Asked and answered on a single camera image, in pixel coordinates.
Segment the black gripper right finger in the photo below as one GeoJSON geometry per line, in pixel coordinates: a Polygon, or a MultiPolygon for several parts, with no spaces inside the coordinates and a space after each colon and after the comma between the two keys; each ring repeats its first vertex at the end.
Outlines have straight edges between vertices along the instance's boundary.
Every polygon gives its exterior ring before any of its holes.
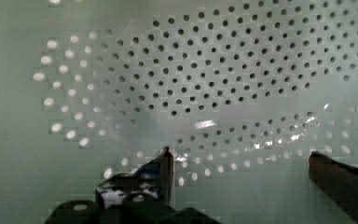
{"type": "Polygon", "coordinates": [[[312,151],[309,178],[356,224],[358,224],[358,167],[312,151]]]}

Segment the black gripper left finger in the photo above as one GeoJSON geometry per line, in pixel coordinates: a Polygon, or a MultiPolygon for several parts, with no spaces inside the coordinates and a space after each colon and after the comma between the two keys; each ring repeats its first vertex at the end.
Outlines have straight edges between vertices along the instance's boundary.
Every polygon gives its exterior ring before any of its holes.
{"type": "Polygon", "coordinates": [[[95,202],[103,209],[120,205],[131,194],[148,194],[169,203],[172,194],[174,157],[170,148],[163,148],[155,159],[143,164],[134,173],[109,177],[96,187],[95,202]]]}

